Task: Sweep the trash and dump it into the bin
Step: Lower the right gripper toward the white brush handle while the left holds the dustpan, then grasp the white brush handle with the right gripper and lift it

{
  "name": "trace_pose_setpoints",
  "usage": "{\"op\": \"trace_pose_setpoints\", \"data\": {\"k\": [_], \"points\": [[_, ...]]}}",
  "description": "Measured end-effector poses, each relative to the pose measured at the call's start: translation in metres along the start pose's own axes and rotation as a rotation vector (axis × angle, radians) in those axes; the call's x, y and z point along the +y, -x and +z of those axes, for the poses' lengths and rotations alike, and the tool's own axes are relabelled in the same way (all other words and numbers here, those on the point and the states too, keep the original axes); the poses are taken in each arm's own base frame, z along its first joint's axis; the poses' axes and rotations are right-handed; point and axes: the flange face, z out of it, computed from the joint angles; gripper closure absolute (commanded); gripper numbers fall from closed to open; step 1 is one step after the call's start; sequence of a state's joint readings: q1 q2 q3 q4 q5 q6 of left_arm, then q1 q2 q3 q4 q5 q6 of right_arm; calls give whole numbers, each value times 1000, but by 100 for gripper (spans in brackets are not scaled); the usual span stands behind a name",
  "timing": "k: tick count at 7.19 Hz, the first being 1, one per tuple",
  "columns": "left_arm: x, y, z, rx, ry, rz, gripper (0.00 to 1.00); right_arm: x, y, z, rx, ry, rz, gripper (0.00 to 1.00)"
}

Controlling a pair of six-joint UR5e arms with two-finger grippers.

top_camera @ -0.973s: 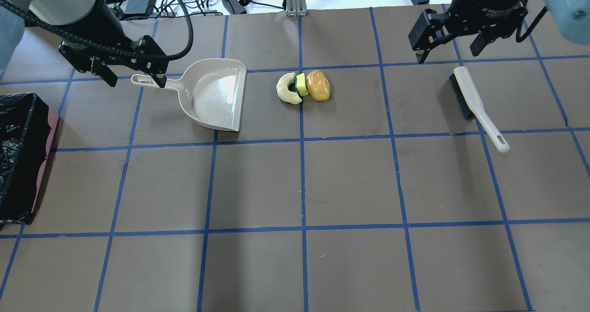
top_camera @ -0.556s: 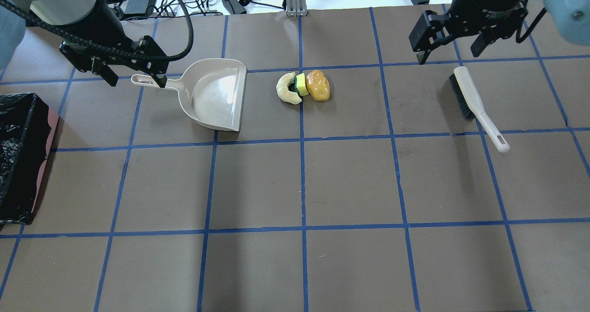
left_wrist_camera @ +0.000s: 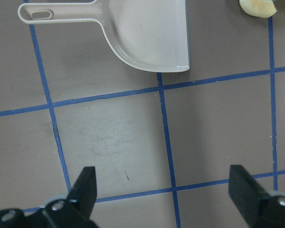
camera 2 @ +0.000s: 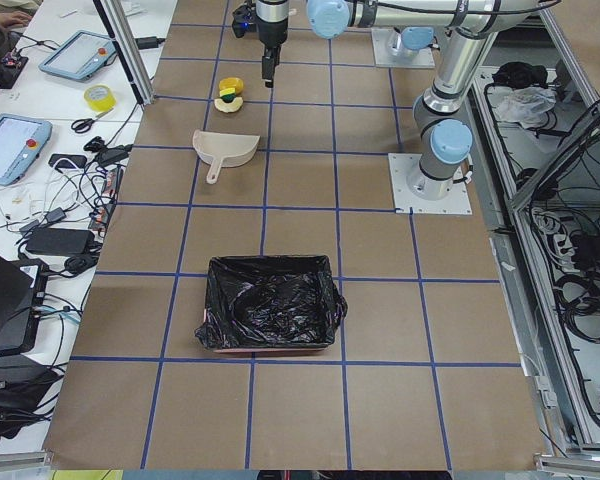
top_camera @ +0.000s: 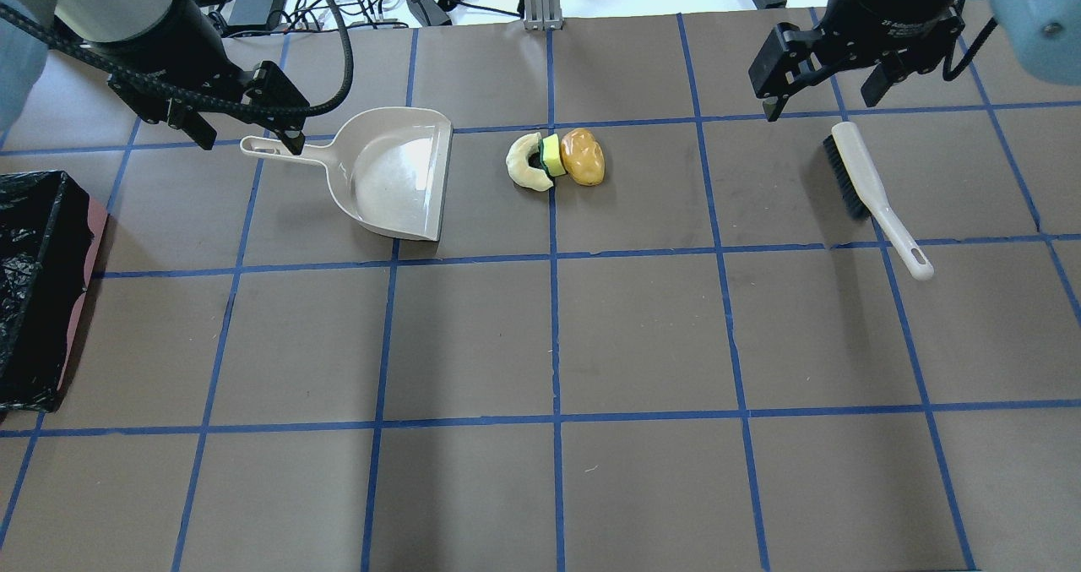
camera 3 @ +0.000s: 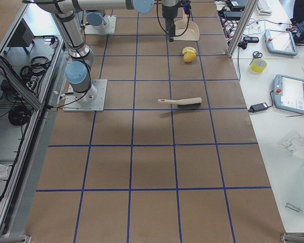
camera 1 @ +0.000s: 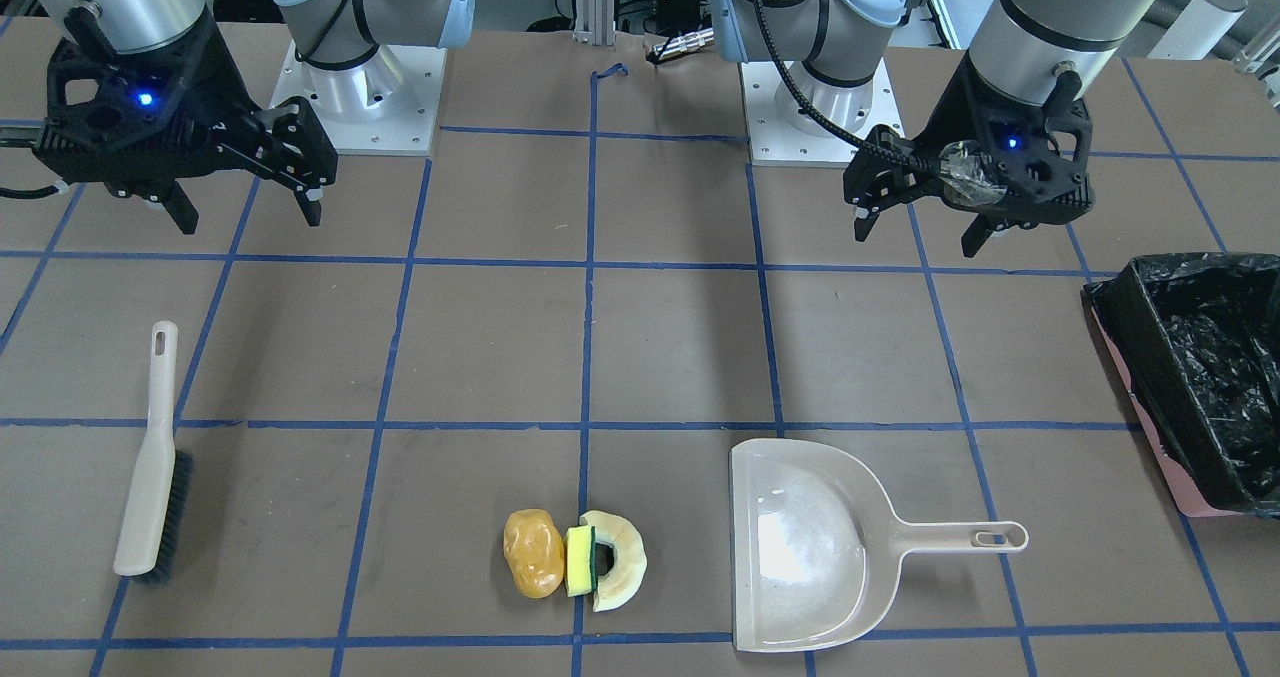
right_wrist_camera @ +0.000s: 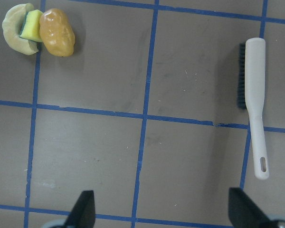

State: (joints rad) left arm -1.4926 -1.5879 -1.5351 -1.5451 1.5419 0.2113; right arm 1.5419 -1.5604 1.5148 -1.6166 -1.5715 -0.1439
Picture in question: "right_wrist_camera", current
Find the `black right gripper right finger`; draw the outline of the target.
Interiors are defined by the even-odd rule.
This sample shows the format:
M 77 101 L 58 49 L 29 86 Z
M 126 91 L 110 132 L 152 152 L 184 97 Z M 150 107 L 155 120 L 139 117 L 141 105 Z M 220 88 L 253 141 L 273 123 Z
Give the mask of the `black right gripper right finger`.
M 234 228 L 278 228 L 241 188 L 229 188 L 228 218 Z

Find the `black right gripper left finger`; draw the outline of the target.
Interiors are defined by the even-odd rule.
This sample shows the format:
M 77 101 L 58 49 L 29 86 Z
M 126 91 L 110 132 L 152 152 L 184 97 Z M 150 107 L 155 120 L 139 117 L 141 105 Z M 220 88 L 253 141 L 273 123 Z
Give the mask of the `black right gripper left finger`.
M 65 228 L 93 228 L 95 225 L 95 198 L 93 190 L 83 191 L 64 222 Z

